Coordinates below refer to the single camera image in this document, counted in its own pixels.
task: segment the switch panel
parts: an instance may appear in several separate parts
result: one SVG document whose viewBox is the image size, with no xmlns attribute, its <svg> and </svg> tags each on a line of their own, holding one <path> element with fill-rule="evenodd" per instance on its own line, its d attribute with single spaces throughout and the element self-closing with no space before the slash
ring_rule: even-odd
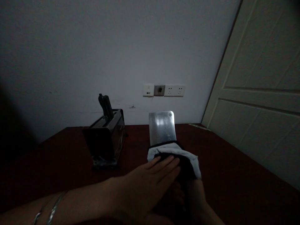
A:
<svg viewBox="0 0 300 225">
<path fill-rule="evenodd" d="M 154 84 L 144 84 L 143 96 L 154 95 Z"/>
<path fill-rule="evenodd" d="M 165 94 L 164 85 L 154 85 L 154 96 L 163 96 Z"/>
</svg>

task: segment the metal blade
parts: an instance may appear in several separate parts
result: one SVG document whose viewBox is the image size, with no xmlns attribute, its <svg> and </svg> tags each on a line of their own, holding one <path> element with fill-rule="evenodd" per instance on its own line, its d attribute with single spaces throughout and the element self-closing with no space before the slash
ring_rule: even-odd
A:
<svg viewBox="0 0 300 225">
<path fill-rule="evenodd" d="M 175 141 L 174 113 L 172 111 L 149 113 L 150 145 Z"/>
</svg>

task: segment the knife handle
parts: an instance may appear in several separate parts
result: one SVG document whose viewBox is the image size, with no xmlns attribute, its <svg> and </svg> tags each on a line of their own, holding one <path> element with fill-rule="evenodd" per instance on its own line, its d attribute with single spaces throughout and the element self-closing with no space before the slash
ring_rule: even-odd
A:
<svg viewBox="0 0 300 225">
<path fill-rule="evenodd" d="M 109 119 L 108 110 L 106 108 L 106 104 L 104 102 L 104 98 L 103 98 L 102 94 L 99 94 L 98 101 L 103 109 L 103 114 L 104 114 L 105 120 L 108 120 Z"/>
<path fill-rule="evenodd" d="M 109 120 L 112 120 L 113 119 L 113 110 L 112 110 L 112 105 L 110 104 L 109 97 L 107 95 L 104 95 L 103 100 L 104 100 L 106 108 L 107 108 L 107 115 L 109 117 Z"/>
</svg>

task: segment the wall outlet plate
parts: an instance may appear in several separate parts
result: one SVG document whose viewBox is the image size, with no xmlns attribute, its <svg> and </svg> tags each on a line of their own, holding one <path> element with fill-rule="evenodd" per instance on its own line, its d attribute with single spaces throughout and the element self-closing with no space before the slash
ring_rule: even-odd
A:
<svg viewBox="0 0 300 225">
<path fill-rule="evenodd" d="M 144 84 L 143 96 L 154 95 L 154 84 Z"/>
<path fill-rule="evenodd" d="M 166 85 L 165 96 L 167 97 L 183 97 L 185 85 Z"/>
<path fill-rule="evenodd" d="M 165 94 L 164 85 L 154 85 L 154 96 L 163 96 Z"/>
</svg>

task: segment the door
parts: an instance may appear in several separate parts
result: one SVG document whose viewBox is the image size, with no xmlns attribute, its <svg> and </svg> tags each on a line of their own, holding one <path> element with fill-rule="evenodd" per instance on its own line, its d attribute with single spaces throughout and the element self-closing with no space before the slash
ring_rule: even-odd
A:
<svg viewBox="0 0 300 225">
<path fill-rule="evenodd" d="M 296 3 L 243 1 L 202 124 L 300 190 Z"/>
</svg>

